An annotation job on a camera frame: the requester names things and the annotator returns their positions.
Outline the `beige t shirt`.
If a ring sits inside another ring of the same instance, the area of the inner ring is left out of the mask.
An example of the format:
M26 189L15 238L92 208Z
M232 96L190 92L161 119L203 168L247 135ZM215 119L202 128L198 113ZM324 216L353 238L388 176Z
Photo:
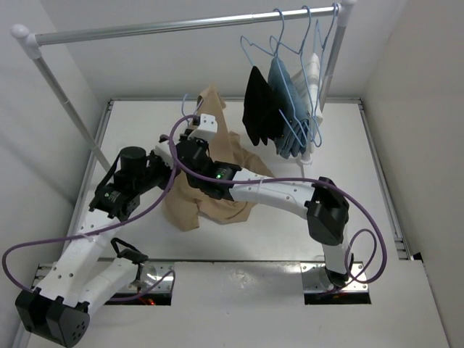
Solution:
M228 130L223 110L225 102L216 86L211 84L197 98L202 105L201 113L215 116L218 123L217 134L210 144L210 154L214 160L239 165L259 175L272 177L273 174L259 156L244 149L240 135ZM191 231L199 227L199 215L203 214L220 224L240 223L248 219L251 202L231 202L208 197L196 188L190 187L185 173L175 179L173 187L164 198L162 211L165 218L181 231Z

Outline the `light blue wire hanger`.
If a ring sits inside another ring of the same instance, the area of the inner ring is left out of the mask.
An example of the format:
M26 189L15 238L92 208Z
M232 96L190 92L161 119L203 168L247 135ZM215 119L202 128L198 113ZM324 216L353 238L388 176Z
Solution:
M190 94L184 94L181 101L181 114L183 116L198 115L203 101L202 97L195 99Z

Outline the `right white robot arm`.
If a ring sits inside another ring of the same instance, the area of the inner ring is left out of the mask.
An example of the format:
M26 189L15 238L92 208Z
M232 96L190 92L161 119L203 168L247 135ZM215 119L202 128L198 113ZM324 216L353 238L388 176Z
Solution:
M321 177L322 185L271 181L244 167L214 161L209 156L207 141L184 134L174 149L178 161L188 169L186 176L190 187L208 197L263 204L305 219L310 237L323 248L322 289L330 291L347 285L347 267L353 261L345 239L349 203L329 188L334 185L332 180Z

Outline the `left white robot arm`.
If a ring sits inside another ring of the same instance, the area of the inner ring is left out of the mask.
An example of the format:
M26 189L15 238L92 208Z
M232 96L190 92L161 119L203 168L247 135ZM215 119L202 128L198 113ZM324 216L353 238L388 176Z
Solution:
M101 253L120 240L115 235L141 202L141 195L171 182L173 158L166 143L150 153L138 146L120 150L96 186L83 224L59 260L32 291L15 302L22 324L32 334L62 347L74 347L91 316L122 287L138 281L148 257L125 244L110 266L93 279L88 276Z

